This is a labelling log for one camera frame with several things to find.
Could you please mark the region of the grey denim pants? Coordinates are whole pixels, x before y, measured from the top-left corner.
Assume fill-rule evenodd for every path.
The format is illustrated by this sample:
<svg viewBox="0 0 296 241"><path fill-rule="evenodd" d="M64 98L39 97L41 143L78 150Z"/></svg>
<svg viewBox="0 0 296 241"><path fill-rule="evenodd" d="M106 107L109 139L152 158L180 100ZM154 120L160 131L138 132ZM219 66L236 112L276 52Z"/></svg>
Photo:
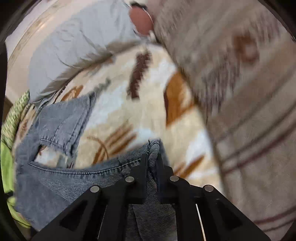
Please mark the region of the grey denim pants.
<svg viewBox="0 0 296 241"><path fill-rule="evenodd" d="M86 127L96 93L46 106L35 118L16 149L16 209L36 230L41 230L92 185L108 187L127 176L132 167L147 154L147 197L142 205L128 209L127 240L176 240L175 211L170 204L160 204L157 197L156 159L167 159L160 140L106 163L73 170L49 168L35 162L41 146L71 156Z"/></svg>

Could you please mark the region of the lime green cloth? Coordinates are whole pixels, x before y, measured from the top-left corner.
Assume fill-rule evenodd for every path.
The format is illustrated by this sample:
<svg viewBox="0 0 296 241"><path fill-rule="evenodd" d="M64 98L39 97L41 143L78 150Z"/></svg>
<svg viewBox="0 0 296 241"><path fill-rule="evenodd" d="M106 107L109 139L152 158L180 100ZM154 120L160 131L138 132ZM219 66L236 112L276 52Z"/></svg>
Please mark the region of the lime green cloth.
<svg viewBox="0 0 296 241"><path fill-rule="evenodd" d="M14 221L24 228L30 228L30 224L15 210L16 198L14 197L14 161L10 149L1 142L1 176L6 195L6 203Z"/></svg>

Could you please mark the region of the beige leaf pattern blanket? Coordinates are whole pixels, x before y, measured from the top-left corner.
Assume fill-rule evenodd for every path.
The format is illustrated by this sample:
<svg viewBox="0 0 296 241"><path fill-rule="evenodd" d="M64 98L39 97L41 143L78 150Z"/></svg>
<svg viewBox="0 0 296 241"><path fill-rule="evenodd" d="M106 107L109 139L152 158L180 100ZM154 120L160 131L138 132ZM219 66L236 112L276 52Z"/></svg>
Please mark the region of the beige leaf pattern blanket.
<svg viewBox="0 0 296 241"><path fill-rule="evenodd" d="M140 45L82 70L41 107L31 106L14 144L16 167L111 168L112 159L160 140L173 171L223 190L191 90L167 51Z"/></svg>

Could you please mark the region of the green white patterned cloth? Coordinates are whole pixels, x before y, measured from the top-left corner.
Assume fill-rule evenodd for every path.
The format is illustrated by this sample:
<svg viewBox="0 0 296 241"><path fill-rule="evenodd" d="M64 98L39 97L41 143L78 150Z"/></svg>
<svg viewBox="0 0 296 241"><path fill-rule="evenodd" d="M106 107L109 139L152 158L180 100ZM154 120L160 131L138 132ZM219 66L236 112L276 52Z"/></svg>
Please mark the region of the green white patterned cloth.
<svg viewBox="0 0 296 241"><path fill-rule="evenodd" d="M30 103L30 93L27 90L10 108L6 119L1 127L1 142L3 142L10 150L13 147L16 132L19 128L20 122L27 114Z"/></svg>

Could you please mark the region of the brown striped floral pillow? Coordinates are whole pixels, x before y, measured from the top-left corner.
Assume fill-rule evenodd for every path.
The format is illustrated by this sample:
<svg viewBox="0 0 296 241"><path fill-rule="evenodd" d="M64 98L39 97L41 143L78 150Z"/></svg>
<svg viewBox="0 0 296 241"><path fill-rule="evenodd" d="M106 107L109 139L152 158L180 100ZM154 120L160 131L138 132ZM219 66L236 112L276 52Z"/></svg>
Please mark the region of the brown striped floral pillow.
<svg viewBox="0 0 296 241"><path fill-rule="evenodd" d="M295 13L276 1L149 1L189 80L227 197L271 240L295 223Z"/></svg>

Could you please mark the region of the brown pillow under grey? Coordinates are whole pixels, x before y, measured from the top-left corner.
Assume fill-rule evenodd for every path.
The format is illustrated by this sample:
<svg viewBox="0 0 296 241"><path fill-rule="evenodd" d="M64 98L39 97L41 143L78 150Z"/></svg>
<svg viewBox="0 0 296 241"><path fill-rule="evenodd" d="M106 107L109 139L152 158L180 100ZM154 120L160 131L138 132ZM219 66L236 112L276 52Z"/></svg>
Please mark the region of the brown pillow under grey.
<svg viewBox="0 0 296 241"><path fill-rule="evenodd" d="M154 29L154 23L150 14L139 6L132 6L129 16L137 32L143 36L148 36Z"/></svg>

